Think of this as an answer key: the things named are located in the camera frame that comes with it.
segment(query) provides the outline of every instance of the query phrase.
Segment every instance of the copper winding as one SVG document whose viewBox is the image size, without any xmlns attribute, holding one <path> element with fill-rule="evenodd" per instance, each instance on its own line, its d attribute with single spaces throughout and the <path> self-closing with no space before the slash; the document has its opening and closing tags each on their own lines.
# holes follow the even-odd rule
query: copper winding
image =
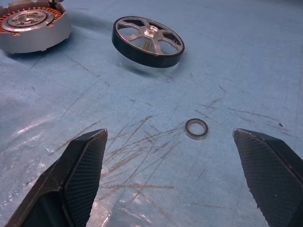
<svg viewBox="0 0 303 227">
<path fill-rule="evenodd" d="M 12 11 L 12 13 L 8 13 L 7 15 L 4 15 L 2 17 L 0 17 L 0 33 L 12 33 L 13 35 L 18 35 L 19 32 L 9 32 L 9 31 L 6 31 L 2 28 L 1 24 L 2 22 L 9 16 L 15 14 L 15 13 L 19 13 L 21 11 L 26 11 L 26 10 L 31 10 L 31 9 L 41 9 L 41 10 L 47 10 L 47 11 L 50 11 L 51 13 L 54 14 L 54 21 L 58 20 L 61 16 L 62 16 L 62 13 L 56 9 L 53 9 L 53 8 L 49 8 L 49 7 L 33 7 L 33 8 L 27 8 L 27 9 L 22 9 L 22 10 L 18 10 L 17 12 L 14 12 Z"/>
</svg>

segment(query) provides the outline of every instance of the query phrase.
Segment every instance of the work surface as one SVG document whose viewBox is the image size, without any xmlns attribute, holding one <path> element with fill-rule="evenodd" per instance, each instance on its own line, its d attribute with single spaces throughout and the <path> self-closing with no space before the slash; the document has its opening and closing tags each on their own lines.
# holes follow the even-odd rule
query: work surface
<svg viewBox="0 0 303 227">
<path fill-rule="evenodd" d="M 303 2 L 63 2 L 72 35 L 46 52 L 0 52 L 0 226 L 73 138 L 109 133 L 88 227 L 268 226 L 232 130 L 284 140 L 303 157 Z M 0 5 L 7 2 L 0 0 Z M 111 43 L 113 22 L 147 17 L 186 50 L 151 69 Z M 203 140 L 186 120 L 209 125 Z"/>
</svg>

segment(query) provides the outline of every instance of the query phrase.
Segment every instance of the black rubber tire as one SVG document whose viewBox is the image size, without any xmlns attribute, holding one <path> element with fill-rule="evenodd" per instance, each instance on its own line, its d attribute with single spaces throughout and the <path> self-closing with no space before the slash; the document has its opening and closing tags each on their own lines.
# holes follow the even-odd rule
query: black rubber tire
<svg viewBox="0 0 303 227">
<path fill-rule="evenodd" d="M 158 55 L 153 54 L 150 52 L 145 52 L 144 50 L 135 47 L 134 45 L 129 44 L 127 41 L 125 41 L 121 35 L 118 33 L 116 29 L 116 24 L 120 19 L 123 19 L 125 17 L 121 17 L 118 20 L 115 21 L 113 26 L 113 33 L 112 33 L 112 43 L 115 46 L 115 48 L 126 58 L 129 58 L 130 60 L 139 63 L 141 65 L 146 65 L 154 68 L 168 68 L 171 66 L 176 65 L 181 56 L 184 52 L 185 46 L 180 38 L 183 48 L 180 52 L 172 55 Z"/>
</svg>

